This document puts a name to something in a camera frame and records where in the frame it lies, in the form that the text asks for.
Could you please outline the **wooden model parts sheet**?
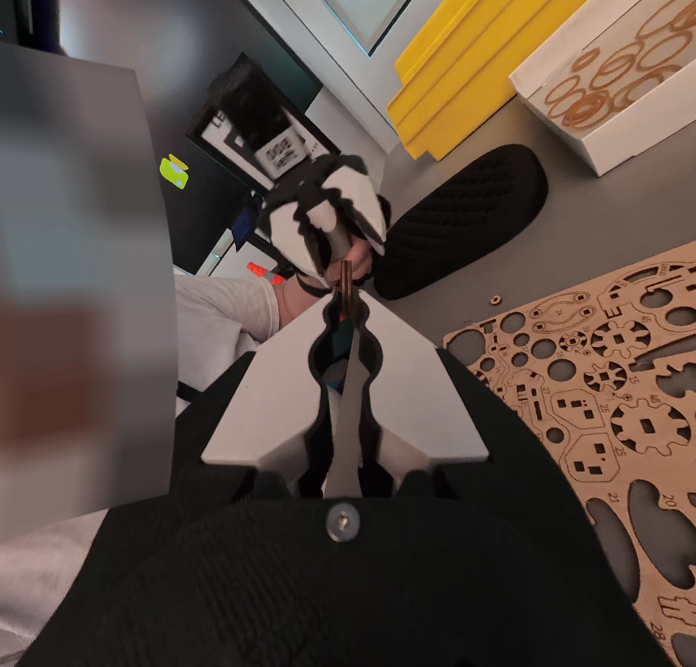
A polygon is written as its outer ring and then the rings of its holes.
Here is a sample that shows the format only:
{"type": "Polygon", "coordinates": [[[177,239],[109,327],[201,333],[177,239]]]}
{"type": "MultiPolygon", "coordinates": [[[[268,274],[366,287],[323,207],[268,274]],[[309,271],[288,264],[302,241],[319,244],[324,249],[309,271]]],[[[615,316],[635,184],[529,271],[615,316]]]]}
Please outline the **wooden model parts sheet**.
{"type": "Polygon", "coordinates": [[[616,520],[634,608],[695,665],[695,242],[465,326],[443,347],[517,412],[591,523],[616,520]]]}

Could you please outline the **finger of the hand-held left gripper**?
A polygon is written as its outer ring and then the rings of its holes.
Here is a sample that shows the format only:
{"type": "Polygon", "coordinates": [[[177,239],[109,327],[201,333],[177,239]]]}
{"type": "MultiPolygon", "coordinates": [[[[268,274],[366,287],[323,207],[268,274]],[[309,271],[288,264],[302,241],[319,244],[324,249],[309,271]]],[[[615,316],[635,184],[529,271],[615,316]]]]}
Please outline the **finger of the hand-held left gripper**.
{"type": "Polygon", "coordinates": [[[328,287],[326,254],[317,229],[297,200],[267,198],[265,224],[271,243],[304,276],[328,287]]]}
{"type": "Polygon", "coordinates": [[[337,212],[350,236],[367,241],[385,254],[390,229],[390,203],[374,190],[367,167],[359,156],[329,157],[320,189],[337,212]]]}

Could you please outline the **person's left hand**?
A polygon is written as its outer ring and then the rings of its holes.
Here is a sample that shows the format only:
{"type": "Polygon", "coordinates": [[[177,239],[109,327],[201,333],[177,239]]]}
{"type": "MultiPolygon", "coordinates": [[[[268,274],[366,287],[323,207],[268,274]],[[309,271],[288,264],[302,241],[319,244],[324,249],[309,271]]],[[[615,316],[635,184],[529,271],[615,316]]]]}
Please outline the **person's left hand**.
{"type": "Polygon", "coordinates": [[[370,278],[373,264],[373,248],[366,239],[352,237],[352,247],[345,257],[352,266],[353,284],[359,285],[370,278]]]}

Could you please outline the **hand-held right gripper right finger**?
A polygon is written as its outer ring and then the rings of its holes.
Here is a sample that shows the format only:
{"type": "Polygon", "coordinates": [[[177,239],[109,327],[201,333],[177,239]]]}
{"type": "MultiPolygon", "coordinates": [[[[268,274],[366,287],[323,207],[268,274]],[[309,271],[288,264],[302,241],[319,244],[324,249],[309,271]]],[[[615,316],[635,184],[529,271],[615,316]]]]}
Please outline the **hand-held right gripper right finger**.
{"type": "Polygon", "coordinates": [[[354,295],[361,389],[358,467],[363,496],[390,496],[411,471],[483,463],[477,431],[438,349],[363,291],[354,295]]]}

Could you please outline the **person's left forearm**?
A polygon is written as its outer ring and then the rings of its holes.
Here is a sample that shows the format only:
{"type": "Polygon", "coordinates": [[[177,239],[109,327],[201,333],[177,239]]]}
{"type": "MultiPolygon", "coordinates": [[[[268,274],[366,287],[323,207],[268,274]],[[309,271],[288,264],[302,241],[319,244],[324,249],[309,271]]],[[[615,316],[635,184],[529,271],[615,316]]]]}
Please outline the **person's left forearm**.
{"type": "Polygon", "coordinates": [[[252,276],[176,274],[178,379],[204,392],[238,358],[255,351],[330,290],[293,276],[280,285],[252,276]]]}

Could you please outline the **round brown wooden part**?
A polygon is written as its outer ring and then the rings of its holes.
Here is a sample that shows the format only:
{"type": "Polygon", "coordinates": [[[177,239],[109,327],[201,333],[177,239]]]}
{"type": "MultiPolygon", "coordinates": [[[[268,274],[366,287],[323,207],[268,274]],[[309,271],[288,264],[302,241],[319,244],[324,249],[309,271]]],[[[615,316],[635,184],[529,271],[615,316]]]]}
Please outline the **round brown wooden part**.
{"type": "Polygon", "coordinates": [[[347,259],[340,260],[339,283],[335,289],[341,298],[340,321],[352,320],[358,294],[353,282],[353,265],[347,259]]]}

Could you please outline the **black computer monitor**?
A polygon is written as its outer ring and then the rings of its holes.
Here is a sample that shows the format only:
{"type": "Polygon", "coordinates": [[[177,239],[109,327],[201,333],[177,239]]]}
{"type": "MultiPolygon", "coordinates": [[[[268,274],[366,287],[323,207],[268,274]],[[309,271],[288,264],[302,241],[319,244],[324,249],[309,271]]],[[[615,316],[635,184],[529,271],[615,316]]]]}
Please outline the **black computer monitor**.
{"type": "Polygon", "coordinates": [[[151,137],[158,164],[174,155],[188,167],[188,181],[182,189],[162,175],[159,180],[173,263],[195,274],[248,203],[251,188],[188,140],[183,131],[156,128],[151,137]]]}

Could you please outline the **orange red packet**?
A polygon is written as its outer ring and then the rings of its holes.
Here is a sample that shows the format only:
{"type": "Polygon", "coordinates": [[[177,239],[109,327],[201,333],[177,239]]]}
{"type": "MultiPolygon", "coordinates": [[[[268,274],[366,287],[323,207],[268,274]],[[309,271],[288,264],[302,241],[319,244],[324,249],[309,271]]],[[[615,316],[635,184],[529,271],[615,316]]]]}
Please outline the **orange red packet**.
{"type": "Polygon", "coordinates": [[[267,280],[273,286],[279,286],[285,283],[285,278],[283,278],[282,275],[270,269],[266,269],[257,263],[248,262],[246,269],[254,276],[267,280]]]}

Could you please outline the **black mesh cushion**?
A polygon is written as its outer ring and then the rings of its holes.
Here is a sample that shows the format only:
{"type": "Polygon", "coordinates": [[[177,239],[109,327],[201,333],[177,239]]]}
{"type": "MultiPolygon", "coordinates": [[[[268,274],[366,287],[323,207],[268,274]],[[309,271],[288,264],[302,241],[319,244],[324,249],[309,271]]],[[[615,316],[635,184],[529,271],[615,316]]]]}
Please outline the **black mesh cushion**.
{"type": "Polygon", "coordinates": [[[543,209],[548,180],[527,146],[487,152],[392,224],[372,266],[376,293],[408,297],[496,251],[543,209]]]}

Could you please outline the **white framed window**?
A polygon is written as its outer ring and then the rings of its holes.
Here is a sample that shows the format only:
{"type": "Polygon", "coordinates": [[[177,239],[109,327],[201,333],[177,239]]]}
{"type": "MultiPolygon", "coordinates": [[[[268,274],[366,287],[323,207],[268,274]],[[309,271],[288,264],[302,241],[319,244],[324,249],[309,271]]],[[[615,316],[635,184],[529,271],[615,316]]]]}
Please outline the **white framed window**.
{"type": "Polygon", "coordinates": [[[398,143],[387,103],[400,88],[390,48],[415,0],[247,0],[378,147],[398,143]]]}

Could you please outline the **white cardboard box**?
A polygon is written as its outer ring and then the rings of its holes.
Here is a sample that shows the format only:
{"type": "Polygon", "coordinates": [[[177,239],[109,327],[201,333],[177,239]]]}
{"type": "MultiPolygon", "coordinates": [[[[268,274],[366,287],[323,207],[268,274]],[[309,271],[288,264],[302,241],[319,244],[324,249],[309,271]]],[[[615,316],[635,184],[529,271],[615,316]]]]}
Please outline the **white cardboard box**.
{"type": "Polygon", "coordinates": [[[557,71],[640,0],[587,0],[515,71],[509,80],[523,103],[595,172],[604,175],[695,120],[695,61],[578,137],[553,124],[533,104],[534,94],[557,71]]]}

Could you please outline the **yellow green sticker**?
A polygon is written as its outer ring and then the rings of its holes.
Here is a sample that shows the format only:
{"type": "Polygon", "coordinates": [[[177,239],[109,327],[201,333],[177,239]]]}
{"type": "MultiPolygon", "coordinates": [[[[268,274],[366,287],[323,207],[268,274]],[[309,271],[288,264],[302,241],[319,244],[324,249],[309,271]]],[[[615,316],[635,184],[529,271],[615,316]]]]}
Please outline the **yellow green sticker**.
{"type": "Polygon", "coordinates": [[[184,190],[189,180],[189,167],[185,162],[169,153],[166,158],[162,158],[159,165],[159,173],[166,181],[184,190]]]}

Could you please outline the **stack of yellow boards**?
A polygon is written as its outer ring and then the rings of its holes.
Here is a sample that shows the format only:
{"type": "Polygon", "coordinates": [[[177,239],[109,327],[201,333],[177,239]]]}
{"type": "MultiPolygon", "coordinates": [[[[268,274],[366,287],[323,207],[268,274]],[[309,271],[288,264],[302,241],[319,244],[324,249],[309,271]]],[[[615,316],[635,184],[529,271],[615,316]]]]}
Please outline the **stack of yellow boards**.
{"type": "Polygon", "coordinates": [[[395,69],[387,106],[413,159],[441,160],[515,96],[509,76],[587,0],[443,0],[395,69]]]}

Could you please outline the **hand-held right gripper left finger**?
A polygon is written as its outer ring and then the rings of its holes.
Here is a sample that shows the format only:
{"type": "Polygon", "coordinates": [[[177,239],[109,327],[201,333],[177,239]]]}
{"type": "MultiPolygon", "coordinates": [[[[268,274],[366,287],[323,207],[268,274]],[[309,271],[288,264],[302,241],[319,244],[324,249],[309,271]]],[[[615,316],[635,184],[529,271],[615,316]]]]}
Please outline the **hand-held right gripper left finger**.
{"type": "Polygon", "coordinates": [[[327,295],[257,348],[201,459],[279,474],[301,497],[323,497],[334,455],[322,374],[331,358],[327,295]]]}

